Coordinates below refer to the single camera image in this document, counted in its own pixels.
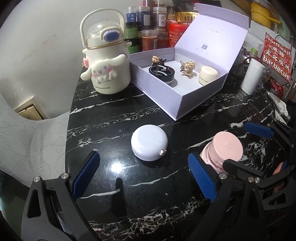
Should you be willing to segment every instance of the red canister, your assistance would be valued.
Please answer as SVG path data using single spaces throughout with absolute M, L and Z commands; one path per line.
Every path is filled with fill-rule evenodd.
M 169 27 L 169 48 L 173 48 L 189 25 L 172 23 Z

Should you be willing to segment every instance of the black marble table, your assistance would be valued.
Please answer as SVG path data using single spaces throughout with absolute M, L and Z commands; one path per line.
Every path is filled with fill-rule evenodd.
M 100 154 L 100 166 L 77 204 L 102 240 L 185 240 L 210 205 L 187 157 L 200 153 L 219 131 L 239 138 L 244 164 L 272 174 L 282 161 L 278 145 L 245 133 L 243 125 L 271 122 L 273 106 L 262 85 L 248 96 L 241 81 L 229 75 L 220 92 L 175 122 L 133 84 L 102 95 L 91 81 L 79 79 L 67 132 L 66 171 L 71 173 L 90 151 Z M 139 160 L 131 149 L 133 131 L 146 124 L 161 127 L 168 136 L 169 151 L 155 162 Z

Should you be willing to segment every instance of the pink container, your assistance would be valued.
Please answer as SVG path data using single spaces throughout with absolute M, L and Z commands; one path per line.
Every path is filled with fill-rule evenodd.
M 230 132 L 218 132 L 214 139 L 208 143 L 200 157 L 203 161 L 211 165 L 217 173 L 224 172 L 223 162 L 227 159 L 239 161 L 243 155 L 242 144 L 239 139 Z

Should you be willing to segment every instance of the yellow pot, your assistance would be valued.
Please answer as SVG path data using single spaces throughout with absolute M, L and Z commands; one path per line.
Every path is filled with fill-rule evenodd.
M 260 23 L 269 29 L 271 28 L 271 22 L 281 25 L 280 21 L 271 18 L 270 12 L 266 8 L 255 2 L 251 3 L 251 18 L 253 21 Z

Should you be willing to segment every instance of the purple gift box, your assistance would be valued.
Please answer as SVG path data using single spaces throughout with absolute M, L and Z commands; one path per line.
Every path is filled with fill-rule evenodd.
M 199 15 L 174 48 L 156 49 L 131 55 L 132 82 L 173 120 L 177 120 L 222 89 L 247 35 L 249 18 L 231 10 L 198 4 Z M 175 80 L 167 85 L 149 73 L 152 56 L 167 59 Z M 180 72 L 180 61 L 194 61 L 194 77 Z M 213 82 L 202 86 L 199 72 L 207 65 L 218 71 Z

